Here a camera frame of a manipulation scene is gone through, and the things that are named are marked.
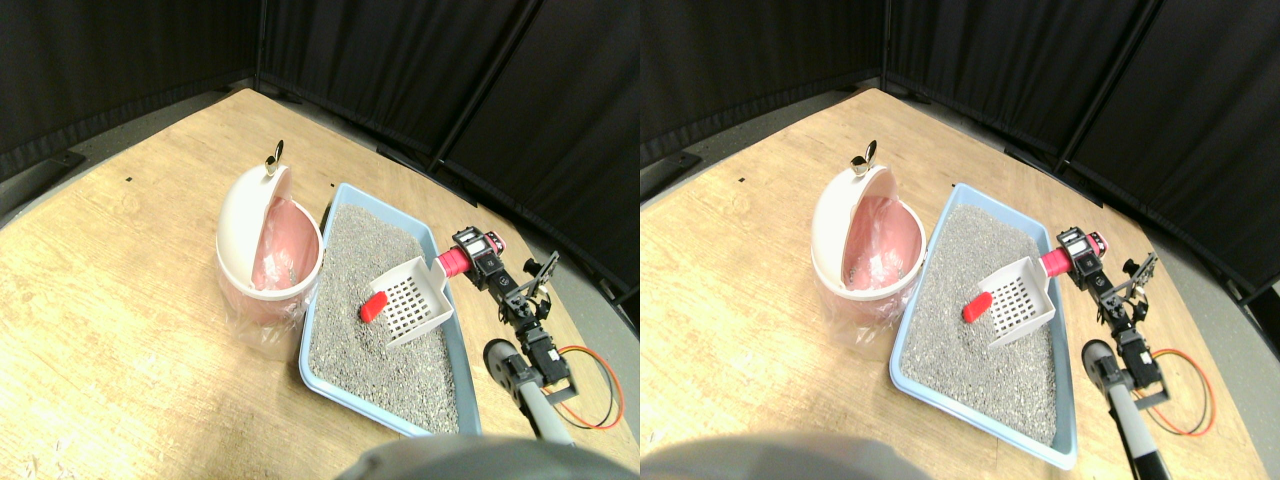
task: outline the gray litter granules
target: gray litter granules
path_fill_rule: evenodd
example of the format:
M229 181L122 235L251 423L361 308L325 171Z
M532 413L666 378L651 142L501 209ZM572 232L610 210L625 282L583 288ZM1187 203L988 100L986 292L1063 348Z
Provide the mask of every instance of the gray litter granules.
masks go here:
M1053 346L1043 326L1004 347L988 314L966 324L960 311L982 291L978 282L1021 257L1039 257L1036 242L979 207L951 211L932 252L902 348L902 372L1043 444L1057 422Z
M355 205L335 205L311 320L311 371L356 397L431 433L457 433L444 330L387 348L390 332L379 315L360 321L369 282L422 255L417 239Z

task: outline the plastic bag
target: plastic bag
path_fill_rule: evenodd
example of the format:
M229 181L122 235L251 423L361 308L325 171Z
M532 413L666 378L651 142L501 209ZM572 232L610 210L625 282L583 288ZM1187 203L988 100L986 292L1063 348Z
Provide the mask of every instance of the plastic bag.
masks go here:
M315 225L292 200L275 197L262 224L253 261L253 291L283 291L298 285L319 269L319 239ZM298 355L302 319L317 282L284 300L265 301L241 292L225 275L219 285L227 300L227 326L238 340L268 358L289 360Z
M236 339L271 360L298 357L302 317L311 305L315 285L294 298L266 302L244 296L225 275L218 275L227 306L227 328Z
M869 196L859 202L845 244L845 296L814 278L828 333L837 343L870 358L888 360L920 275L904 279L924 255L923 242L915 216L900 201ZM891 292L870 294L883 288ZM849 298L854 293L860 300Z

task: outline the litter box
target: litter box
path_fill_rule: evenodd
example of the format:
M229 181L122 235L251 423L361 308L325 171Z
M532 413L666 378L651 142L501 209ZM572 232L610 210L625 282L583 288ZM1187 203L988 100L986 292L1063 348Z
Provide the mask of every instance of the litter box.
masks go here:
M431 236L431 229L426 228L426 224L408 216L403 211L396 210L396 207L387 205L381 200L361 192L356 187L343 183L338 186L338 192L333 196L333 204L329 206L329 215L333 215L339 205L355 205L362 207L369 210L369 212L374 214L378 219L408 232L413 236L413 238L417 238L417 242L422 246L424 259L434 259L439 255L435 250L435 237ZM325 221L321 246L326 246L329 243L330 227L333 225L329 221ZM444 287L444 296L448 297L449 303L453 303L453 291L451 291L449 287ZM355 394L343 390L311 372L311 365L308 361L308 353L311 351L311 319L315 315L316 303L320 301L321 300L317 297L311 302L311 306L307 307L307 316L302 326L302 349L298 353L298 370L302 372L302 383L316 393L338 402L347 408L355 410L361 415L378 421L379 424L387 425L387 428L399 431L402 435L430 435L431 433L426 431L421 426L413 425L408 420L401 419L396 413L388 412L381 407L365 401L364 398L356 397ZM352 312L352 321L356 321L355 312ZM454 403L457 403L458 407L458 433L479 435L480 410L476 406L475 387L471 383L471 366L467 362L467 347L462 342L462 328L458 325L457 312L440 324L439 328L444 330L444 344L449 348L449 365L453 370Z
M933 228L933 236L929 238L929 256L924 260L924 270L922 273L923 278L928 278L929 262L933 260L933 252L937 251L934 250L934 243L942 233L942 227L946 224L947 216L951 214L951 209L956 205L977 206L991 214L991 216L995 216L997 220L1025 232L1032 237L1032 239L1036 241L1036 246L1039 247L1041 255L1048 253L1053 248L1050 243L1052 237L1050 237L1048 230L1046 230L1044 225L1041 225L1039 221L1023 215L1018 210L1010 209L1005 204L988 197L973 187L957 183L955 189L951 192L951 198L947 200L946 207L942 209L942 216L938 219L938 224ZM1053 403L1057 406L1057 424L1052 444L1046 445L1037 442L1021 431L1014 430L1009 425L1001 424L951 397L943 396L932 388L924 387L920 383L906 378L906 375L902 374L902 346L906 344L906 334L911 329L911 315L915 312L915 301L918 296L911 297L911 301L906 303L906 312L902 314L902 325L897 330L897 339L893 343L893 352L890 355L888 361L890 379L893 380L895 387L906 394L919 398L924 403L938 407L947 413L955 415L956 417L960 417L960 420L968 421L973 426L996 435L996 438L1000 438L1014 447L1021 448L1027 453L1039 457L1050 465L1062 470L1071 470L1071 467L1075 466L1076 458L1075 396L1071 388L1071 358L1066 344L1066 324L1062 320L1062 296L1059 291L1056 278L1050 279L1048 297L1057 307L1057 312L1053 314L1053 319L1048 323L1050 337L1053 342L1053 383L1056 385ZM960 321L960 312L956 312L956 321Z

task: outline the orange wire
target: orange wire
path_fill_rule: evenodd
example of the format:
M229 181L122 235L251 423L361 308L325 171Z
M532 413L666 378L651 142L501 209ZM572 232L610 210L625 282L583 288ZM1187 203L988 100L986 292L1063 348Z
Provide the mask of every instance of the orange wire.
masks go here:
M600 365L604 365L604 370L609 371L609 379L613 380L613 385L618 390L618 415L613 419L612 424L604 425L604 426L595 426L591 422L589 422L586 420L582 420L582 417L580 417L577 415L577 412L575 412L573 408L570 408L567 404L561 403L561 406L563 406L564 410L568 411L568 415L572 415L573 419L577 419L577 421L582 422L584 426L586 426L586 428L589 428L591 430L608 430L608 429L612 429L612 428L617 426L618 422L622 421L622 412L625 412L627 410L627 401L626 401L625 397L622 397L622 384L618 383L618 375L613 372L613 367L609 366L609 362L604 361L604 358L600 357L599 353L595 353L595 351L593 351L590 348L586 348L586 347L582 347L582 346L568 346L568 347L561 348L559 353L564 355L566 352L572 352L572 351L579 351L579 352L590 355L591 357L595 358L595 361L600 362Z
M1160 408L1151 407L1151 410L1153 410L1156 412L1156 415L1158 415L1160 419L1165 421L1165 424L1169 424L1169 428L1172 429L1174 431L1176 431L1176 433L1179 433L1181 435L1187 435L1187 436L1202 436L1202 435L1207 434L1210 430L1213 429L1213 421L1217 420L1217 397L1213 394L1213 385L1208 383L1208 375L1204 375L1204 369L1201 369L1199 364L1197 364L1194 360L1192 360L1190 356L1188 356L1187 353L1183 353L1181 351L1179 351L1176 348L1157 349L1156 353L1152 353L1152 358L1158 358L1160 356L1166 355L1166 353L1172 353L1172 355L1176 355L1179 357L1183 357L1189 364L1192 364L1192 366L1196 367L1196 371L1199 372L1201 378L1204 379L1204 387L1208 388L1208 401L1210 401L1210 404L1212 406L1212 410L1210 411L1210 416L1208 416L1208 426L1206 426L1204 430L1196 431L1196 433L1183 431L1183 429L1179 429L1178 426L1174 426L1174 422L1169 421L1169 419L1165 417L1165 413L1162 413L1160 411Z

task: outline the red object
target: red object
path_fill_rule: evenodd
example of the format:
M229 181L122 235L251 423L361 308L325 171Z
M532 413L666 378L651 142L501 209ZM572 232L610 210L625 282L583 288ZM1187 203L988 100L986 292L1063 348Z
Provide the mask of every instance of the red object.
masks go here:
M498 237L497 232L485 233L484 241L488 242L489 247L498 252L498 255L502 255L502 252L507 250L507 242L504 242L502 237ZM436 259L440 260L440 265L444 266L445 278L453 278L453 275L465 274L467 270L471 270L471 257L467 256L467 252L462 251L462 247L449 248L447 252L440 253Z
M978 298L964 306L964 321L966 324L974 323L987 308L991 308L991 292L982 292Z
M1052 252L1044 253L1041 257L1041 264L1044 264L1044 274L1053 278L1071 269L1071 257L1066 255L1066 248L1057 247Z
M374 321L384 307L387 307L387 292L374 293L374 296L360 307L360 320L364 320L366 324Z
M462 247L449 248L449 251L440 253L438 259L440 260L440 265L444 266L444 276L453 278L453 275L471 270L471 259L467 259L467 253L462 251Z

